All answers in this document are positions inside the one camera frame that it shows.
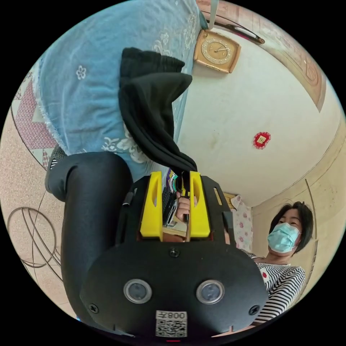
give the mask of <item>clock face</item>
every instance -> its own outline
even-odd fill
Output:
[[[201,49],[203,56],[213,64],[226,64],[231,59],[231,49],[222,39],[205,39]]]

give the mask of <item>qr code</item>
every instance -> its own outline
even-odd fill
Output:
[[[187,320],[156,320],[156,336],[187,337]]]

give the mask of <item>strap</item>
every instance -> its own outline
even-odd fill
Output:
[[[219,0],[210,0],[209,30],[211,30],[214,27],[218,5],[219,5]]]

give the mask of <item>clock hands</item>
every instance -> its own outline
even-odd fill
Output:
[[[229,48],[217,49],[214,51],[214,53],[221,52],[222,50],[230,50],[230,49]]]

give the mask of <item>sneaker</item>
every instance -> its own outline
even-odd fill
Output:
[[[63,158],[65,158],[67,155],[65,154],[65,152],[58,146],[56,145],[55,148],[52,151],[52,154],[49,158],[49,162],[48,162],[48,167],[47,167],[47,172],[46,172],[46,178],[44,180],[44,186],[47,190],[48,193],[52,193],[49,189],[48,189],[48,177],[49,177],[49,173],[50,171],[54,168],[54,166],[61,161]]]

